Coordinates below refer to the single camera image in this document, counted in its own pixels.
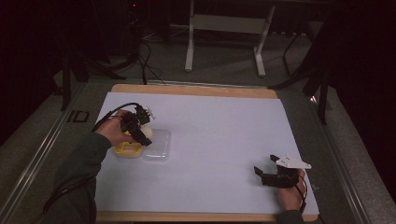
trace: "wooden table edge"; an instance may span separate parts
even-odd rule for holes
[[[275,91],[257,88],[116,84],[111,92],[202,95],[277,99]],[[275,215],[234,213],[98,212],[97,221],[275,221]],[[303,215],[314,221],[318,215]]]
[[[318,215],[303,215],[304,221],[314,221]],[[98,212],[97,221],[202,221],[202,222],[266,222],[276,221],[275,215],[240,213],[179,213],[179,212]]]
[[[258,88],[116,84],[111,92],[277,99],[275,91]]]

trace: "metal frame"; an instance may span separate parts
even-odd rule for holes
[[[276,6],[271,5],[266,19],[251,19],[237,17],[223,17],[194,14],[194,0],[190,0],[190,24],[189,24],[189,45],[187,46],[186,72],[192,71],[194,54],[194,29],[213,30],[225,32],[240,32],[247,34],[261,35],[259,44],[253,48],[258,75],[265,77],[264,65],[262,62],[262,47],[274,16]]]
[[[319,129],[322,131],[324,140],[326,141],[326,144],[330,149],[331,152],[330,159],[332,160],[334,171],[337,174],[338,178],[340,179],[340,185],[343,188],[343,191],[346,195],[346,199],[349,202],[349,206],[351,208],[354,217],[356,218],[357,223],[361,223],[361,224],[372,223],[371,219],[369,218],[369,215],[367,214],[366,209],[364,208],[361,202],[361,198],[355,189],[351,177],[347,172],[346,165],[341,159],[339,149],[332,140],[332,135],[329,129],[327,128],[326,125],[322,124],[321,118],[318,116],[317,110],[319,105],[315,100],[315,97],[312,97],[311,99],[308,99],[307,97],[307,102],[309,103],[309,108],[310,111],[312,112],[312,116],[313,118],[316,119],[316,124],[319,126]]]
[[[58,118],[55,120],[54,124],[52,125],[51,129],[49,130],[47,136],[44,138],[43,142],[41,143],[39,149],[30,160],[29,164],[23,170],[22,174],[20,175],[17,183],[15,184],[14,188],[12,189],[10,195],[7,198],[7,201],[3,204],[0,210],[0,223],[6,224],[9,223],[15,214],[18,206],[20,205],[23,197],[25,196],[27,190],[32,185],[33,181],[35,180],[35,176],[37,175],[38,171],[41,168],[44,160],[47,158],[47,155],[50,153],[52,146],[56,139],[58,138],[59,133],[62,130],[62,127],[70,113],[70,108],[78,95],[82,93],[82,90],[85,88],[85,84],[77,83],[76,84],[75,92],[76,94],[72,97],[73,100],[70,104],[65,108],[65,110],[61,111]]]

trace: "white bracket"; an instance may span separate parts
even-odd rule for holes
[[[153,119],[156,119],[149,106],[146,107],[146,111],[148,112],[149,116],[151,116]]]
[[[296,168],[296,169],[311,169],[312,166],[306,162],[297,160],[286,154],[286,156],[281,157],[279,160],[276,161],[277,165],[286,167],[286,168]]]

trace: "metal stand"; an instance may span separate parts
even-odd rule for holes
[[[254,57],[256,59],[257,71],[260,77],[265,76],[264,65],[262,63],[262,47],[275,12],[275,6],[271,6],[266,19],[236,18],[213,15],[194,14],[194,0],[190,0],[190,25],[189,25],[189,45],[187,47],[187,57],[185,71],[192,71],[194,54],[194,29],[212,30],[224,32],[240,32],[247,34],[261,35],[260,43],[254,47]]]
[[[271,90],[281,90],[308,77],[303,93],[312,97],[320,87],[318,116],[323,124],[326,124],[325,110],[330,72],[337,60],[337,50],[340,50],[344,40],[345,27],[340,25],[343,24],[342,13],[336,11],[329,15],[295,75],[282,83],[268,87]]]

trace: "white robot part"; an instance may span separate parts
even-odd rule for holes
[[[306,162],[297,160],[286,154],[286,156],[281,157],[279,160],[276,161],[277,165],[286,167],[286,168],[295,168],[295,169],[311,169],[312,166]]]
[[[142,125],[140,126],[140,131],[149,139],[152,140],[153,137],[153,131],[148,125]]]

